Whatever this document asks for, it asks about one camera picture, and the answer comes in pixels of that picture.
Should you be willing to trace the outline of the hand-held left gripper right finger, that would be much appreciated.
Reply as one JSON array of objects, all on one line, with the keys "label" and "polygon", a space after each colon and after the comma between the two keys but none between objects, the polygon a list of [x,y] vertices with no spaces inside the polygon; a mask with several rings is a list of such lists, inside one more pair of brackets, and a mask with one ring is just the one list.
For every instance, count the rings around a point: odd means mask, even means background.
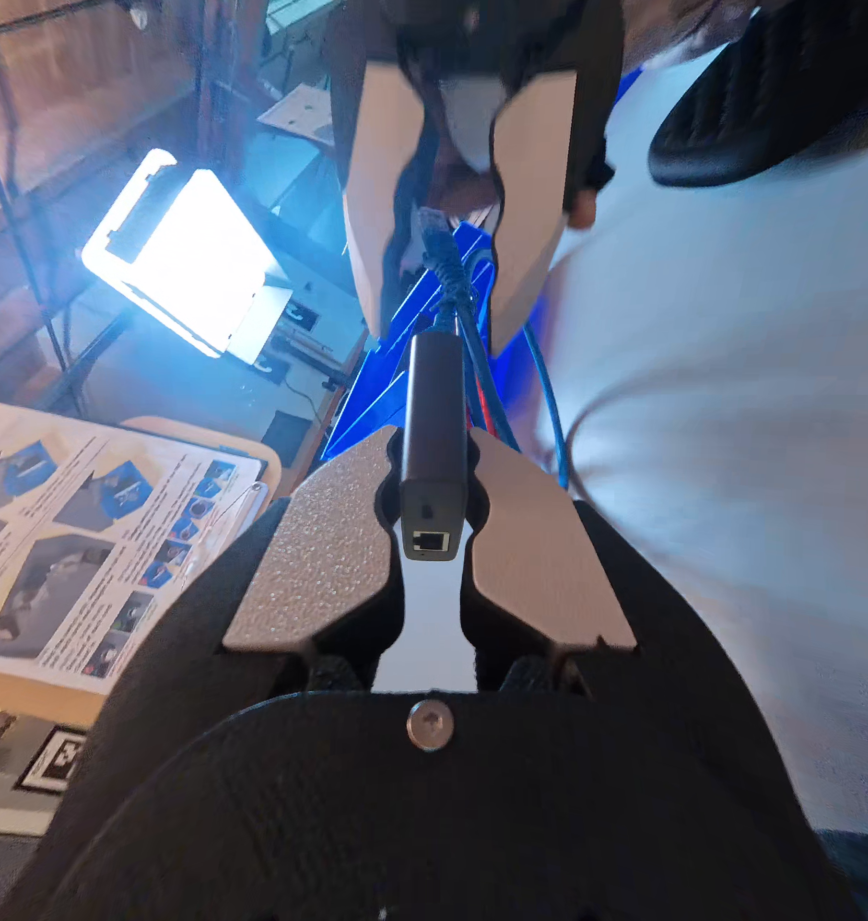
[{"label": "hand-held left gripper right finger", "polygon": [[532,461],[481,429],[471,461],[460,589],[463,635],[480,692],[521,660],[553,685],[571,658],[637,646],[574,501]]}]

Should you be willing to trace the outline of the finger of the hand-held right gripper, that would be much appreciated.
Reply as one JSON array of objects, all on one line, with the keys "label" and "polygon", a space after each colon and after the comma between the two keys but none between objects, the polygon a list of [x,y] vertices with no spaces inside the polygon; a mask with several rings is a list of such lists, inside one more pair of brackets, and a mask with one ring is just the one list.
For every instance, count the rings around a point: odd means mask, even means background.
[{"label": "finger of the hand-held right gripper", "polygon": [[367,68],[343,193],[348,255],[371,334],[389,336],[413,213],[426,199],[435,124],[400,68]]},{"label": "finger of the hand-held right gripper", "polygon": [[489,351],[501,355],[532,313],[566,226],[575,72],[535,76],[499,111],[491,133],[500,212],[492,236]]}]

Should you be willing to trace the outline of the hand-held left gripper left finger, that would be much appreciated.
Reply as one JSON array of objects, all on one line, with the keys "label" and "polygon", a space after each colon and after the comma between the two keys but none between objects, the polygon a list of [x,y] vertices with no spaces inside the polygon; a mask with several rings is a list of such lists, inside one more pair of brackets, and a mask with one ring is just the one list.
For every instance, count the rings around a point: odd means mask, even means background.
[{"label": "hand-held left gripper left finger", "polygon": [[335,658],[371,688],[405,624],[395,456],[385,425],[301,483],[275,529],[222,644],[233,653]]}]

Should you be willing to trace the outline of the blue plastic bin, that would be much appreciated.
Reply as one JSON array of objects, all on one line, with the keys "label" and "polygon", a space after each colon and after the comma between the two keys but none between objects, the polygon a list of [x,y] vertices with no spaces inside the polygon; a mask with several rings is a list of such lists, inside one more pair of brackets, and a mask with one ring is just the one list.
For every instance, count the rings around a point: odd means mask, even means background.
[{"label": "blue plastic bin", "polygon": [[[423,272],[397,309],[388,337],[364,357],[327,439],[322,462],[343,454],[383,426],[405,424],[410,342],[432,325],[440,298],[435,275]],[[541,377],[524,332],[488,363],[506,410],[522,397],[532,379]]]}]

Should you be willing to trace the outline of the dark grey ethernet adapter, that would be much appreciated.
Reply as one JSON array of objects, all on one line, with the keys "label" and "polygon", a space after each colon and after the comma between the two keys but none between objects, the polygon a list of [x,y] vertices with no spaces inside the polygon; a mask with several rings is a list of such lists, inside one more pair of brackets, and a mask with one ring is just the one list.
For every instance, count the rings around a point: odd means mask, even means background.
[{"label": "dark grey ethernet adapter", "polygon": [[426,330],[411,342],[400,476],[408,559],[449,562],[459,553],[468,493],[463,341]]}]

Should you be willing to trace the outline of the bright light panel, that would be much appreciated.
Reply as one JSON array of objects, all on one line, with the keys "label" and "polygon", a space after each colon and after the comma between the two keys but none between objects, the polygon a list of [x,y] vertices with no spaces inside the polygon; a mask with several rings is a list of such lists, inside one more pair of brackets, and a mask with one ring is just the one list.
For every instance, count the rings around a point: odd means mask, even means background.
[{"label": "bright light panel", "polygon": [[293,283],[217,178],[153,148],[82,248],[82,263],[210,358],[261,366]]}]

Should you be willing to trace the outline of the black mesh pad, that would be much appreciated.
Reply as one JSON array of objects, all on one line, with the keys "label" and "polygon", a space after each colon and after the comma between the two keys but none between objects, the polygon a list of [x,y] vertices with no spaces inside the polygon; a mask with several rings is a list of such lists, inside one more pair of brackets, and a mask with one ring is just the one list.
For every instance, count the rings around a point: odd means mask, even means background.
[{"label": "black mesh pad", "polygon": [[671,109],[647,154],[671,188],[729,185],[821,140],[868,100],[868,1],[763,6]]}]

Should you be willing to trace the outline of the framed black-and-white marker tag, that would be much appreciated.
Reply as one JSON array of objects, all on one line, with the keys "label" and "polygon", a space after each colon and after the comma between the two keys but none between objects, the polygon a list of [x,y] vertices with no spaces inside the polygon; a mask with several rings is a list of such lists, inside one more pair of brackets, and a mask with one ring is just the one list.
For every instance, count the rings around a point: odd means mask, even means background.
[{"label": "framed black-and-white marker tag", "polygon": [[42,742],[12,788],[45,796],[62,796],[68,790],[88,733],[55,726]]}]

